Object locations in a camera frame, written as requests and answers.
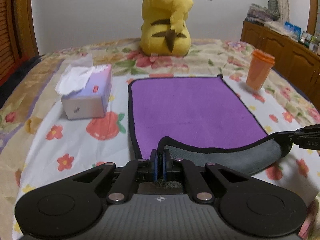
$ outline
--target yellow plush toy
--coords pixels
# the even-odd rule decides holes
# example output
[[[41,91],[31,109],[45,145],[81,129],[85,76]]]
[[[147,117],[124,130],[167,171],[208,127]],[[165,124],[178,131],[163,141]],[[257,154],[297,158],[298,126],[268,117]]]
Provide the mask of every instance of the yellow plush toy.
[[[192,0],[143,0],[140,47],[147,55],[184,56],[191,46],[186,27]]]

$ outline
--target orange lid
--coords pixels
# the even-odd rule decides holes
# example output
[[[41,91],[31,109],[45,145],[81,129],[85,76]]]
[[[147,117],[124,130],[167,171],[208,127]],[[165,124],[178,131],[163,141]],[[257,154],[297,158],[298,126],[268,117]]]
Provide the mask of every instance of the orange lid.
[[[265,53],[263,52],[262,50],[259,50],[259,49],[255,49],[253,52],[252,52],[252,56],[255,56],[257,57],[258,59],[262,60],[262,61],[265,61],[267,63],[270,63],[272,65],[275,64],[275,57],[271,56],[270,54],[268,53]]]

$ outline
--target curtain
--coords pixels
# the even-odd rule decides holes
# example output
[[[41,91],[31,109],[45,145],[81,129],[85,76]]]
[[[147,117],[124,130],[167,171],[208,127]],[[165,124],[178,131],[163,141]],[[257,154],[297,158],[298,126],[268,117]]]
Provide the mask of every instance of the curtain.
[[[290,14],[289,14],[289,0],[279,0],[279,12],[281,23],[289,22]]]

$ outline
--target plastic cup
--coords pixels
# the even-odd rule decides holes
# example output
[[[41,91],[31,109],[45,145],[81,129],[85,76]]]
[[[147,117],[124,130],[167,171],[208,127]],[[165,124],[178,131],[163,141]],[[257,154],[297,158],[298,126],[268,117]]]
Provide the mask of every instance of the plastic cup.
[[[275,57],[255,49],[252,52],[252,60],[250,63],[249,73],[246,84],[254,91],[259,91],[263,83],[266,81],[271,68],[275,64]]]

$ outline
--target tissue box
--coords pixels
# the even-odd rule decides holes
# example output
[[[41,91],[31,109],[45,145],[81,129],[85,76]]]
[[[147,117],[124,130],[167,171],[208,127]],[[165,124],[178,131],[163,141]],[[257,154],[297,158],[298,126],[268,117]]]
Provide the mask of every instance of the tissue box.
[[[61,98],[68,119],[104,117],[107,112],[111,85],[111,65],[97,66],[81,91]]]

